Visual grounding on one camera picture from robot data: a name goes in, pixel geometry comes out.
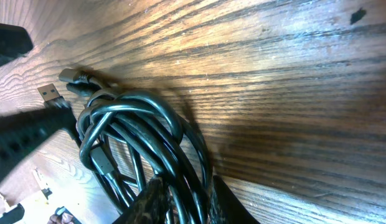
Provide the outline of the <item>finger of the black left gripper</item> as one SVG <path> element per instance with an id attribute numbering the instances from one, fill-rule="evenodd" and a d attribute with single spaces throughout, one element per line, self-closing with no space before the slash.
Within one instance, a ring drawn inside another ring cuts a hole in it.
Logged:
<path id="1" fill-rule="evenodd" d="M 77 138 L 77 120 L 69 107 L 49 107 L 0 116 L 0 183 L 25 157 L 57 131 Z"/>
<path id="2" fill-rule="evenodd" d="M 25 28 L 0 23 L 0 67 L 28 54 L 33 48 Z"/>

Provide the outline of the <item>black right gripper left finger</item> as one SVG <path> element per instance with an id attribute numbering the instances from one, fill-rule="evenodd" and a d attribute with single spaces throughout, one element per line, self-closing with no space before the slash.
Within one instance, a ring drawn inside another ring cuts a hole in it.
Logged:
<path id="1" fill-rule="evenodd" d="M 153 177 L 132 203 L 113 224 L 165 223 L 168 211 L 168 187 L 162 177 Z"/>

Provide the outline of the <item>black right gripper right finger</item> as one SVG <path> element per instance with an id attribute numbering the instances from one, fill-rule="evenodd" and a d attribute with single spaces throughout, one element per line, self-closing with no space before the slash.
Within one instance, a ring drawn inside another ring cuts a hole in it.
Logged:
<path id="1" fill-rule="evenodd" d="M 260 224 L 218 175 L 212 178 L 209 215 L 214 224 Z"/>

